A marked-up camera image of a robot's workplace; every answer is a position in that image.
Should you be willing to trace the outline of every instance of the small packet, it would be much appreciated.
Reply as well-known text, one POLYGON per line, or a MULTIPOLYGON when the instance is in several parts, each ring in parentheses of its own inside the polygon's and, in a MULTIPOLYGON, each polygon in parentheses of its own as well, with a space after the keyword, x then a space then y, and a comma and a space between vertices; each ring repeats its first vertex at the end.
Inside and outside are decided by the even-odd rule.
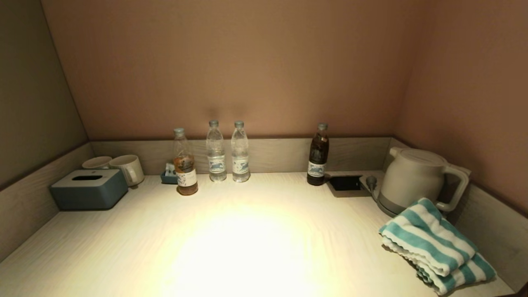
POLYGON ((166 177, 175 177, 176 176, 176 169, 174 168, 173 163, 167 163, 165 166, 165 176, 166 177))

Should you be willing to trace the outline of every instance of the clear water bottle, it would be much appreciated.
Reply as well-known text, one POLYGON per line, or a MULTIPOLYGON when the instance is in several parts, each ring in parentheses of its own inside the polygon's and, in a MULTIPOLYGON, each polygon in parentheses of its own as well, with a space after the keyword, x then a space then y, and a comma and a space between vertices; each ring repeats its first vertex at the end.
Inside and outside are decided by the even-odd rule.
POLYGON ((231 137, 231 156, 233 157, 233 180, 245 182, 249 179, 249 143, 244 122, 234 122, 234 132, 231 137))
POLYGON ((174 129, 174 169, 178 177, 178 192, 182 195, 192 195, 198 191, 194 154, 191 144, 185 137, 183 128, 174 129))
POLYGON ((328 124, 319 123, 317 132, 312 139, 310 146, 310 160, 308 161, 308 174, 306 179, 311 185, 322 185, 325 183, 326 160, 328 159, 328 149, 330 141, 326 130, 328 124))
POLYGON ((207 133, 207 159, 209 161, 209 178, 212 181, 223 181, 227 177, 225 169, 224 137, 218 129, 218 120, 209 121, 207 133))

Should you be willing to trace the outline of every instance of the beige wall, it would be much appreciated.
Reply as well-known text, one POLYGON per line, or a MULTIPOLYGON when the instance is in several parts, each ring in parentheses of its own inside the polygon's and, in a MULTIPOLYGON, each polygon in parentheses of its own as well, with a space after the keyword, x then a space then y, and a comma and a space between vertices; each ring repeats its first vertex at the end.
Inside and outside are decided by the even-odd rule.
POLYGON ((0 188, 86 140, 40 1, 0 1, 0 188))
POLYGON ((528 1, 432 10, 396 136, 528 211, 528 1))
POLYGON ((424 0, 43 0, 91 140, 389 135, 424 0))

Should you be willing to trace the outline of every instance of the striped towel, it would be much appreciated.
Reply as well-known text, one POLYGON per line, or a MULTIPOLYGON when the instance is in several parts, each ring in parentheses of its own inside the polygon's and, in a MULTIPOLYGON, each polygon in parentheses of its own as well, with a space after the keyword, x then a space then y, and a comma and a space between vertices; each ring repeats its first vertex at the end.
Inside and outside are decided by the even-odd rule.
POLYGON ((489 280, 495 270, 477 247, 422 198, 380 229, 383 245, 409 260, 439 295, 462 284, 489 280))

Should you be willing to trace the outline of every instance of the folded towel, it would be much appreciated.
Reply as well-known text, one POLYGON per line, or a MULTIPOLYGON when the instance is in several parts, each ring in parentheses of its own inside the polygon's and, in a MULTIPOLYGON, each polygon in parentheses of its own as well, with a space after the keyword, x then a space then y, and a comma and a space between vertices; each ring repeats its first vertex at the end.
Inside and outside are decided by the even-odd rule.
POLYGON ((439 295, 496 274, 429 199, 415 202, 381 227, 380 234, 383 245, 410 261, 417 276, 439 295))

